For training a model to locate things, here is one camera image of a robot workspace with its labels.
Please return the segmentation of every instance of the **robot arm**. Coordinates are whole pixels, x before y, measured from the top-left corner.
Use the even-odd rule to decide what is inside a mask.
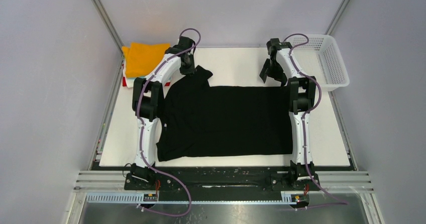
[[[270,58],[266,59],[260,77],[265,82],[266,77],[272,77],[281,82],[281,86],[285,86],[289,94],[289,116],[291,121],[293,136],[293,157],[290,162],[290,182],[294,184],[297,181],[310,180],[304,165],[307,163],[310,172],[314,175],[314,165],[309,144],[309,116],[305,113],[312,108],[315,100],[315,84],[310,79],[304,77],[301,73],[305,73],[298,61],[291,56],[291,44],[288,42],[281,43],[279,39],[274,38],[266,44]],[[305,122],[305,130],[303,129],[303,119]]]
[[[144,134],[142,136],[142,145],[137,145],[135,163],[137,166],[146,167],[145,162],[141,157],[141,149],[144,150],[145,159],[150,165],[155,162],[155,133],[158,123],[158,116],[161,115],[164,108],[164,84],[170,79],[174,72],[180,71],[182,75],[191,75],[195,72],[193,51],[170,57],[175,54],[189,49],[193,46],[194,41],[188,37],[180,37],[179,43],[173,47],[170,47],[165,52],[161,64],[159,64],[149,75],[145,78],[137,78],[133,87],[133,100],[132,108],[136,112],[139,96],[142,91],[142,86],[145,84],[147,79],[150,79],[145,93],[151,92],[151,96],[144,96],[141,103],[140,119],[138,121],[138,143],[140,143],[140,136],[142,125],[144,125]]]

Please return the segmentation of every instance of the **white wall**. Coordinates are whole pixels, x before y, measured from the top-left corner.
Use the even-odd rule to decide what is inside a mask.
[[[262,46],[294,32],[324,33],[342,0],[102,0],[127,46],[174,43],[201,31],[203,47]]]
[[[59,223],[119,59],[91,0],[0,0],[0,223]]]
[[[351,84],[337,90],[386,223],[426,219],[426,0],[352,0],[335,31]]]

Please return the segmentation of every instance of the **white work surface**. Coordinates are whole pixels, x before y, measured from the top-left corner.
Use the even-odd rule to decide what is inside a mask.
[[[295,51],[302,68],[324,82],[319,64],[307,67],[306,62],[315,62],[313,52]],[[198,48],[194,54],[196,65],[210,70],[213,76],[210,86],[279,86],[280,83],[268,78],[263,83],[260,70],[268,57],[262,48]],[[172,84],[182,76],[177,71]],[[120,87],[110,127],[103,147],[100,166],[124,166],[133,163],[137,150],[138,128],[135,112],[132,110],[132,89]],[[310,116],[310,144],[313,162],[316,166],[349,166],[349,159],[339,130],[333,106],[327,92],[318,108]],[[157,141],[161,125],[157,128]],[[292,155],[250,155],[228,157],[182,157],[159,162],[156,166],[289,166]]]

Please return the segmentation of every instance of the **folded yellow towel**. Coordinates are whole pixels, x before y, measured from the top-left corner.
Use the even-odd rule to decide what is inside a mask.
[[[160,64],[170,44],[146,45],[132,42],[130,48],[122,47],[126,59],[126,77],[146,76]]]

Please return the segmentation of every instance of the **white basket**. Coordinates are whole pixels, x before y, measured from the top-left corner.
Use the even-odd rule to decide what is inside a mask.
[[[294,49],[294,55],[303,70],[315,76],[321,89],[333,91],[349,84],[349,76],[345,64],[332,36],[306,34],[309,43]],[[288,40],[292,46],[306,42],[303,36],[292,36]]]

